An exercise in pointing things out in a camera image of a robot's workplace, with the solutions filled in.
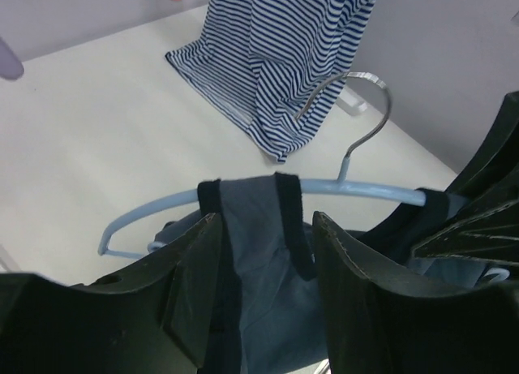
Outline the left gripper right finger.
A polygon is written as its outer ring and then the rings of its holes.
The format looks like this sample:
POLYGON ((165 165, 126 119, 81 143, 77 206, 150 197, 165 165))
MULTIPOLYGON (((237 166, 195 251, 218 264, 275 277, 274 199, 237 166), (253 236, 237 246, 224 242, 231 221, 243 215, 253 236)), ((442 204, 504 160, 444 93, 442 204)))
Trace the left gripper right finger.
POLYGON ((416 274, 313 216, 334 373, 515 373, 518 285, 465 289, 416 274))

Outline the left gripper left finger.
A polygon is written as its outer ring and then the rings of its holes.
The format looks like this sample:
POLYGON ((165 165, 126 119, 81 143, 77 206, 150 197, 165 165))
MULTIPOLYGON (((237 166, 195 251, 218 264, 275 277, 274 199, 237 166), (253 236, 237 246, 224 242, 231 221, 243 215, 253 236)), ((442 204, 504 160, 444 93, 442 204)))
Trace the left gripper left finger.
POLYGON ((4 373, 195 373, 204 364, 221 219, 89 286, 1 276, 4 373))

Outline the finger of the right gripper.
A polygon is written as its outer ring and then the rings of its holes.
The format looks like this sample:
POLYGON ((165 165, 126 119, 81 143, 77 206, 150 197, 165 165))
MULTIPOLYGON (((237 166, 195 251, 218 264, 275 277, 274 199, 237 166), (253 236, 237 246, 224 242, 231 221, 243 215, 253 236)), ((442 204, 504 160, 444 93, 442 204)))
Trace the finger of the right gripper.
POLYGON ((518 201, 477 212, 459 213, 422 239, 415 258, 460 258, 518 266, 518 201))
POLYGON ((470 162, 448 187, 467 203, 452 222, 518 220, 518 93, 504 96, 470 162))

